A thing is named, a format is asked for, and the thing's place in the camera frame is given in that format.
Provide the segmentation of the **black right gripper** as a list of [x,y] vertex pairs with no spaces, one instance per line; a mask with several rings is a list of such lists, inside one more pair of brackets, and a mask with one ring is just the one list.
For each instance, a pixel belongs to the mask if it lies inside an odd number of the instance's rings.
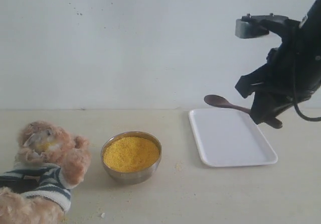
[[320,87],[320,0],[301,21],[269,16],[265,27],[281,38],[281,45],[267,64],[242,75],[235,89],[243,98],[254,94],[250,116],[257,125],[283,125],[277,117],[292,101],[305,101]]

